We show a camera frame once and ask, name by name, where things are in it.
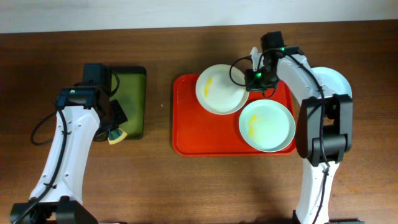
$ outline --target white bowl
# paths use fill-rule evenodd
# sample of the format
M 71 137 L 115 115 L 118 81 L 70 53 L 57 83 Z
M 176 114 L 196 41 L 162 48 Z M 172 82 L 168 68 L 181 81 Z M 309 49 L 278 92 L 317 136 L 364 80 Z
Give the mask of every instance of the white bowl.
M 226 115 L 237 112 L 247 102 L 249 92 L 235 85 L 229 78 L 230 65 L 214 65 L 200 74 L 196 84 L 196 96 L 201 106 L 210 113 Z M 232 69 L 232 78 L 244 84 L 244 75 Z
M 277 152 L 287 147 L 295 134 L 292 113 L 273 100 L 256 100 L 248 104 L 239 117 L 239 131 L 253 148 Z

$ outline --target white wall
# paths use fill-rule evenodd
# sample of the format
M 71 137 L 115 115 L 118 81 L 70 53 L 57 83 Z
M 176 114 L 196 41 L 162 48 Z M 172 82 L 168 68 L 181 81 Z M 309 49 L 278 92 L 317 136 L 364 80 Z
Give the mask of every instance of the white wall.
M 0 33 L 398 19 L 398 0 L 0 0 Z

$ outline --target tray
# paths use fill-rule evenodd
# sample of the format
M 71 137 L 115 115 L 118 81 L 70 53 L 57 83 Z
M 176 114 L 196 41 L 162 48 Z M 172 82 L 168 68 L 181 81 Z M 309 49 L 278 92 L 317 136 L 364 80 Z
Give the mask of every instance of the tray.
M 182 156 L 273 156 L 291 154 L 295 139 L 279 152 L 261 152 L 249 146 L 239 132 L 239 115 L 242 109 L 229 115 L 212 114 L 202 108 L 195 95 L 199 75 L 178 77 L 173 87 L 174 150 Z M 267 90 L 266 96 L 273 90 Z M 248 102 L 264 99 L 262 93 L 250 93 Z M 293 114 L 292 94 L 285 83 L 270 100 L 282 103 Z

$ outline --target table surface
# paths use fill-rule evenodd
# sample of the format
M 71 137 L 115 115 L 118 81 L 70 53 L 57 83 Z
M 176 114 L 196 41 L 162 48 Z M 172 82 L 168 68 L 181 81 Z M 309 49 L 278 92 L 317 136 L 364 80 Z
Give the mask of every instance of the table surface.
M 98 220 L 249 223 L 291 217 L 302 183 L 296 152 L 182 157 L 171 143 L 176 77 L 231 64 L 273 30 L 283 32 L 285 44 L 299 45 L 311 66 L 341 72 L 353 89 L 353 147 L 334 179 L 330 217 L 396 223 L 398 21 L 0 35 L 0 222 L 8 222 L 13 203 L 27 201 L 44 168 L 50 145 L 33 146 L 30 132 L 90 62 L 147 69 L 144 137 L 91 146 L 83 200 Z M 46 123 L 37 139 L 50 137 L 54 126 L 55 120 Z

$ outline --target yellow marking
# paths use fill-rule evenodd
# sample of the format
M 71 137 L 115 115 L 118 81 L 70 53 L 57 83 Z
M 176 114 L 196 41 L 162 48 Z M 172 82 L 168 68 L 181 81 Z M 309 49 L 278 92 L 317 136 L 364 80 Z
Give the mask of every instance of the yellow marking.
M 249 121 L 249 137 L 254 139 L 254 123 L 258 120 L 256 115 L 251 116 Z
M 205 85 L 205 97 L 207 98 L 207 95 L 209 94 L 209 87 L 211 86 L 211 83 L 213 82 L 213 78 L 209 78 L 206 82 Z

